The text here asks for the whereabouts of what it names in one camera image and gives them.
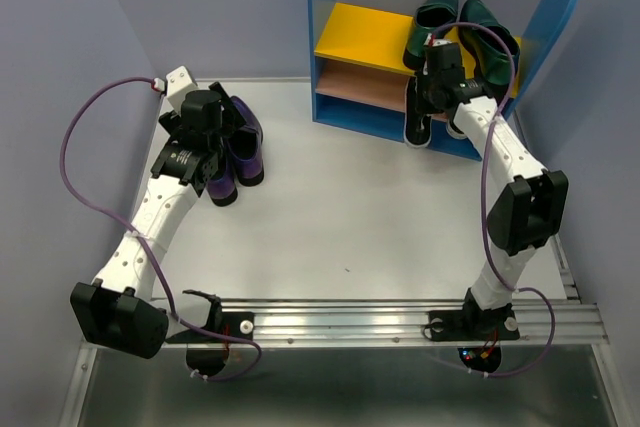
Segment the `black sneaker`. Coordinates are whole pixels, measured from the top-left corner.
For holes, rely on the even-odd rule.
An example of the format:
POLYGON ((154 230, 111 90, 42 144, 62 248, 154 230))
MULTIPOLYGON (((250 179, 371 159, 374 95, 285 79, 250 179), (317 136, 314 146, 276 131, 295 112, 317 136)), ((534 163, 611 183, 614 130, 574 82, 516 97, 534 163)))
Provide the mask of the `black sneaker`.
POLYGON ((416 78, 405 87, 404 142, 411 148, 426 148, 431 142, 431 118, 417 111, 416 78))
POLYGON ((466 139, 466 135, 456 127, 452 119, 447 121, 446 131, 450 137, 456 140, 466 139))

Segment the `purple loafer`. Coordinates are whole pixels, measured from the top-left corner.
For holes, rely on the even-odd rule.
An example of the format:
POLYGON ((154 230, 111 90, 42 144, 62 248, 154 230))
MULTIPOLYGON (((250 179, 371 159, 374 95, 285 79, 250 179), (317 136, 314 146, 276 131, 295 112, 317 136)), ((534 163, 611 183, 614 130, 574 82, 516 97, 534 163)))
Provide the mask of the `purple loafer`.
POLYGON ((232 96, 231 101, 245 124, 228 139, 230 160, 236 177, 243 186, 257 186, 264 180, 263 129, 253 111, 241 98, 232 96))
POLYGON ((220 159, 218 171, 207 183, 206 190, 217 207, 229 206, 237 200, 234 170, 228 157, 220 159))

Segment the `green loafer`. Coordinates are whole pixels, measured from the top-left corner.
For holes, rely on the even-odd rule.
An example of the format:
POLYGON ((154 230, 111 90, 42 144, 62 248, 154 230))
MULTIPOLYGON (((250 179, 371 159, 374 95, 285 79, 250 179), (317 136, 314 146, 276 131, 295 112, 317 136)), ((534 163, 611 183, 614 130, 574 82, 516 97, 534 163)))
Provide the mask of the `green loafer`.
POLYGON ((415 11, 403 53, 404 66, 410 70, 420 70, 424 64, 423 45, 435 29, 445 35, 449 26, 457 20, 459 0, 426 0, 415 11))
MULTIPOLYGON (((460 22, 481 25, 509 48, 515 68, 518 68, 520 47, 510 31, 498 22, 491 10, 481 0, 466 0, 460 11, 460 22)), ((459 38, 476 62, 474 75, 483 77, 497 102, 507 93, 511 68, 499 42, 483 30, 470 27, 458 28, 459 38)))

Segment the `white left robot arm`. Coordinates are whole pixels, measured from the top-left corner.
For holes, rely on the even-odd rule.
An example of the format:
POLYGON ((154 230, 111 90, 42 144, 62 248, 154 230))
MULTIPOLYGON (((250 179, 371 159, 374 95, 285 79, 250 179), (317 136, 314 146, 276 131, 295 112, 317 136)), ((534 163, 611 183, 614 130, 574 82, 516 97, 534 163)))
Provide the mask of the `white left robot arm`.
POLYGON ((85 339, 144 359, 164 343, 176 307, 151 303, 156 283, 166 286, 160 263, 181 222, 223 168, 223 141, 244 123, 218 82, 185 95, 160 116, 169 139, 151 167, 143 200, 125 233, 91 283, 77 283, 70 303, 85 339))

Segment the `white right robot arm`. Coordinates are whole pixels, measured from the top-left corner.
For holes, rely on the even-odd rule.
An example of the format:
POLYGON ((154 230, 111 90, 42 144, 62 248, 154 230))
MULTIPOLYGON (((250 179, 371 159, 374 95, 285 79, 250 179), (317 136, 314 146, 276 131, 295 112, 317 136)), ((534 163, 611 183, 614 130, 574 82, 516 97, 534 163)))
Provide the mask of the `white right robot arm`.
POLYGON ((481 204, 481 232, 487 257, 458 310, 432 310, 424 329, 434 342, 516 340, 512 310, 517 283, 535 252, 559 230, 568 179, 533 157, 501 115, 479 78, 467 78, 458 44, 425 45, 420 94, 427 106, 447 115, 482 159, 481 181, 499 193, 481 204))

